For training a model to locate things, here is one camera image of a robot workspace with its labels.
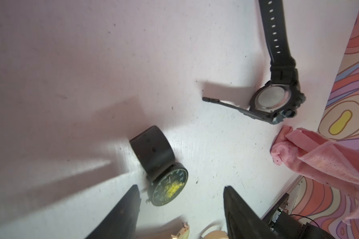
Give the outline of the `black rugged digital watch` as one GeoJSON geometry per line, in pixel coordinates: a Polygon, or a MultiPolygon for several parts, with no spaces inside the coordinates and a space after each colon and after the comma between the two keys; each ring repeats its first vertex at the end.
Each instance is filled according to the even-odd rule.
{"type": "Polygon", "coordinates": [[[306,97],[300,90],[298,70],[289,49],[282,1],[259,1],[267,49],[270,55],[270,80],[251,97],[249,109],[203,97],[204,102],[238,110],[269,124],[279,124],[297,115],[306,97]]]}

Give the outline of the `beige strap yellow dial watch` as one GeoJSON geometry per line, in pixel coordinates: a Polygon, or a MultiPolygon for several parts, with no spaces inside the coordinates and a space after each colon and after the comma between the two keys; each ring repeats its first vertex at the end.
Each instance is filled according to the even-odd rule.
{"type": "Polygon", "coordinates": [[[190,234],[190,226],[188,223],[182,223],[182,228],[180,231],[175,234],[171,235],[171,239],[188,239],[190,234]]]}

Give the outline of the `pink cloth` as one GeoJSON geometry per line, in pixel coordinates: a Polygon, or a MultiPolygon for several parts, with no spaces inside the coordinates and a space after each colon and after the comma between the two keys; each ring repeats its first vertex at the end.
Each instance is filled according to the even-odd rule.
{"type": "Polygon", "coordinates": [[[359,219],[359,151],[305,128],[283,126],[270,154],[276,165],[284,164],[304,177],[336,188],[358,201],[357,207],[343,218],[359,219]]]}

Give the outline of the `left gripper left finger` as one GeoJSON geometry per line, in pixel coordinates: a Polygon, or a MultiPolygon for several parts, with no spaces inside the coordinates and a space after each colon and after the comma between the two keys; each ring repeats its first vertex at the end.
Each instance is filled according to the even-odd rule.
{"type": "Polygon", "coordinates": [[[141,206],[138,186],[133,185],[88,239],[133,239],[141,206]]]}

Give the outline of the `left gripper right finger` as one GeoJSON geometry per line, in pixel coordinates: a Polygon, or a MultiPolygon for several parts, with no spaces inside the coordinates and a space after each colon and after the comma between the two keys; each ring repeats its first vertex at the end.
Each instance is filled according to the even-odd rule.
{"type": "Polygon", "coordinates": [[[230,239],[274,239],[270,230],[231,186],[223,191],[227,233],[230,239]]]}

